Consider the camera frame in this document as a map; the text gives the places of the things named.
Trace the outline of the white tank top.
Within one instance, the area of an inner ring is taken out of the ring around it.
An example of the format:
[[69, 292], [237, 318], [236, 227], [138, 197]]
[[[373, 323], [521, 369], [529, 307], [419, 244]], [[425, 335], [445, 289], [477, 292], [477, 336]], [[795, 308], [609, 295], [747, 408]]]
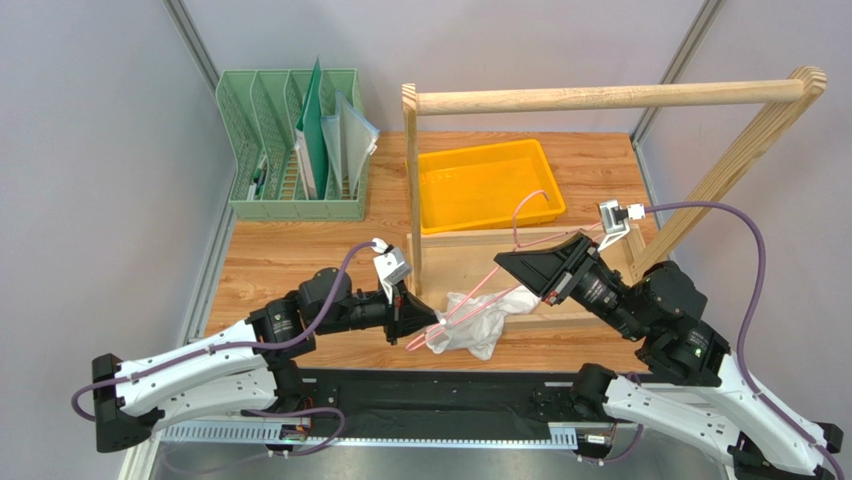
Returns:
[[447, 320], [447, 330], [439, 328], [439, 335], [427, 336], [426, 346], [435, 354], [468, 350], [477, 359], [487, 361], [503, 333], [506, 318], [529, 314], [539, 304], [539, 298], [523, 286], [507, 293], [472, 297]]

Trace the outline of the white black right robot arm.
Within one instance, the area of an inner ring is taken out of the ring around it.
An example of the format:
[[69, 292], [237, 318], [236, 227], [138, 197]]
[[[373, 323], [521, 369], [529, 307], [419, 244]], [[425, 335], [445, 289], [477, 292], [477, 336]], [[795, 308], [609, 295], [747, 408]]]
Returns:
[[610, 268], [589, 237], [550, 248], [500, 253], [496, 263], [548, 305], [573, 300], [638, 344], [636, 357], [654, 377], [702, 398], [699, 409], [650, 391], [594, 363], [570, 390], [581, 415], [627, 420], [712, 456], [739, 479], [836, 479], [825, 461], [842, 430], [792, 412], [742, 373], [729, 342], [707, 324], [707, 303], [671, 261], [633, 285]]

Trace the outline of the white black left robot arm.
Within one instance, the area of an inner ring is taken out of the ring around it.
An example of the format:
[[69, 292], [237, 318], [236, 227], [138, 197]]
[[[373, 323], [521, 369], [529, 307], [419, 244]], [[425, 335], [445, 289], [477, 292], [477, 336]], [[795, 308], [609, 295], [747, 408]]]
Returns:
[[347, 273], [325, 268], [194, 344], [140, 360], [111, 353], [93, 359], [96, 449], [122, 451], [207, 415], [294, 411], [307, 403], [295, 359], [315, 350], [317, 336], [380, 328], [395, 344], [437, 321], [403, 281], [354, 290]]

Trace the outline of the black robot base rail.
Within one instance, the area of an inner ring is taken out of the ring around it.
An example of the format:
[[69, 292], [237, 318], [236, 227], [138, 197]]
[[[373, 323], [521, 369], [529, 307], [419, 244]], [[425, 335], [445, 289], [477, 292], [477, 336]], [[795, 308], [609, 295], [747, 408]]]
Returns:
[[577, 408], [570, 372], [305, 368], [303, 387], [274, 412], [315, 408], [311, 433], [532, 439], [550, 423], [613, 418]]

